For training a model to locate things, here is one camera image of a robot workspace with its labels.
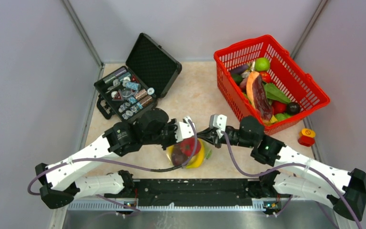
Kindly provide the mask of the dark red fruit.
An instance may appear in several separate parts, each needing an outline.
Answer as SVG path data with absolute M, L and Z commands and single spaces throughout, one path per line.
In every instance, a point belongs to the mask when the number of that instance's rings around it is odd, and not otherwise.
M 171 152 L 171 162 L 174 166 L 180 166 L 184 162 L 186 162 L 188 156 L 181 151 L 179 145 L 175 145 Z

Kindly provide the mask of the clear zip top bag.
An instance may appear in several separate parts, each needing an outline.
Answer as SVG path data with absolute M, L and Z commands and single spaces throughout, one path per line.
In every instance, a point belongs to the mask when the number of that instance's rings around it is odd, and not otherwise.
M 204 140 L 198 139 L 195 146 L 194 137 L 168 147 L 166 152 L 173 166 L 180 166 L 191 157 L 190 161 L 185 165 L 186 168 L 198 168 L 212 155 L 212 149 L 209 144 Z

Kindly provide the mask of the yellow banana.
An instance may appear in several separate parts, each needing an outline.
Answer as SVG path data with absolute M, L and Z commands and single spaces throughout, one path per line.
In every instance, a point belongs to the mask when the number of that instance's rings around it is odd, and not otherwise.
M 189 161 L 185 168 L 197 168 L 202 165 L 203 161 L 205 160 L 206 154 L 206 147 L 204 142 L 200 140 L 197 144 L 195 155 Z

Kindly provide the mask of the red plastic basket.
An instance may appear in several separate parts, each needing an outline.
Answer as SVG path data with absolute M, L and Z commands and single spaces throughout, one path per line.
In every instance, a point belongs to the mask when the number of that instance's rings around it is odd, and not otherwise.
M 301 112 L 284 121 L 266 126 L 265 133 L 273 135 L 301 122 L 314 111 L 327 106 L 330 98 L 323 89 L 291 58 L 290 53 L 271 35 L 243 40 L 217 50 L 214 55 L 217 86 L 238 120 L 256 110 L 246 100 L 229 71 L 253 60 L 266 57 L 271 63 L 269 74 L 273 83 L 293 102 L 301 106 Z

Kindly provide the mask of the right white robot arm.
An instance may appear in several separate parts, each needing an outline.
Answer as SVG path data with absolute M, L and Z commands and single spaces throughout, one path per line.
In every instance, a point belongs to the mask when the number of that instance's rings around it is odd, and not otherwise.
M 210 117 L 209 127 L 216 132 L 213 143 L 217 147 L 226 144 L 230 153 L 232 146 L 250 148 L 251 157 L 257 162 L 296 175 L 273 172 L 274 178 L 260 184 L 265 196 L 276 193 L 300 196 L 331 207 L 346 219 L 361 222 L 366 207 L 365 171 L 358 168 L 347 171 L 307 157 L 265 134 L 264 126 L 252 116 L 243 118 L 238 128 L 226 123 L 225 115 Z

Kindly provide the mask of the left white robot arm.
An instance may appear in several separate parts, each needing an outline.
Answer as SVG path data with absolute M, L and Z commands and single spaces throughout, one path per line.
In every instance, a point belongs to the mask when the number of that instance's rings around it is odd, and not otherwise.
M 68 158 L 51 165 L 37 165 L 36 177 L 41 183 L 38 194 L 50 209 L 62 208 L 87 196 L 116 194 L 128 197 L 135 189 L 128 171 L 94 177 L 86 174 L 102 163 L 118 164 L 121 157 L 139 151 L 144 145 L 160 145 L 166 149 L 193 134 L 190 118 L 178 122 L 158 108 L 144 113 L 133 123 L 118 122 Z

